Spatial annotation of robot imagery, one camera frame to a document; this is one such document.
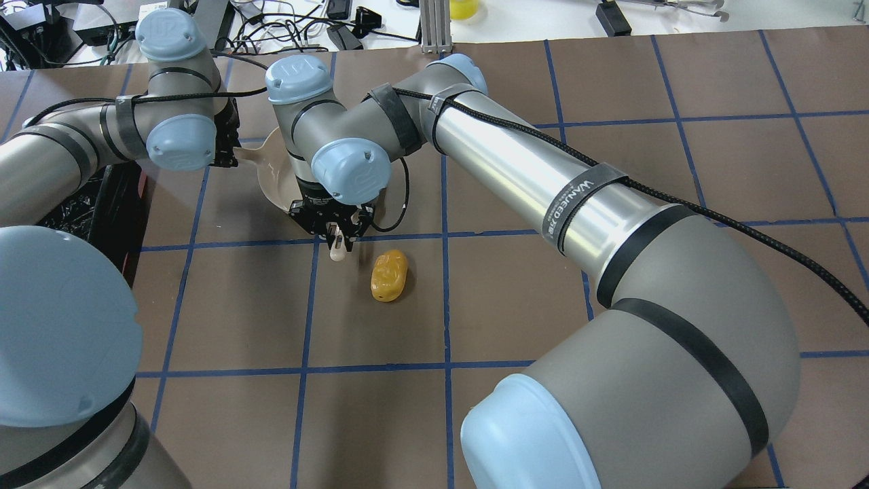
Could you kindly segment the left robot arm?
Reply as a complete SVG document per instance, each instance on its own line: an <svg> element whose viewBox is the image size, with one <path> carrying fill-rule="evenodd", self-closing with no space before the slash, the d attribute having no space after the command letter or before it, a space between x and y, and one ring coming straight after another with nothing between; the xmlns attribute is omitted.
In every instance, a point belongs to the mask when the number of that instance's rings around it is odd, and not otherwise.
<svg viewBox="0 0 869 489"><path fill-rule="evenodd" d="M215 163L215 118L234 109L195 20L153 10L134 37L146 93L51 108L2 145L3 488L191 486L131 399L143 329L124 276L39 225L109 165Z"/></svg>

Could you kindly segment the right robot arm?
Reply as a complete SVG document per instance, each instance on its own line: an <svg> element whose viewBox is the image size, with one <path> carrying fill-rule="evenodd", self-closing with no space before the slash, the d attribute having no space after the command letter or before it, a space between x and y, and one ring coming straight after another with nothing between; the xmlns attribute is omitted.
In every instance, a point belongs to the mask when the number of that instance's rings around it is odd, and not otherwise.
<svg viewBox="0 0 869 489"><path fill-rule="evenodd" d="M328 199L372 201L390 165L432 143L595 285L604 312L460 427L478 488L723 488L778 436L800 388L786 308L750 254L687 203L649 201L494 102L452 54L353 109L315 56L265 86L286 149Z"/></svg>

